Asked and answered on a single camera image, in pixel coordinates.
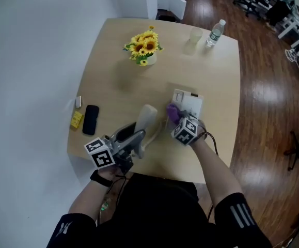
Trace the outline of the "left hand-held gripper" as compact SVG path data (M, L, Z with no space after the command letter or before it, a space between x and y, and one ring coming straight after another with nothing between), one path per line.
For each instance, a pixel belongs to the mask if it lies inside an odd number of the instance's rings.
M104 135L84 145L96 169L115 165L126 174L133 166L132 152L141 146L145 130L134 133L136 122L123 126L112 136Z

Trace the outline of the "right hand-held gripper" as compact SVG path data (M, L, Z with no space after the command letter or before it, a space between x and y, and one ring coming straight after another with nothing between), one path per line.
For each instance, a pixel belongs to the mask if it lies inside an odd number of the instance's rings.
M202 121L198 120L186 110L183 110L180 113L182 118L172 130L172 138L184 146L187 146L197 141L200 138L200 133L206 135L206 128Z

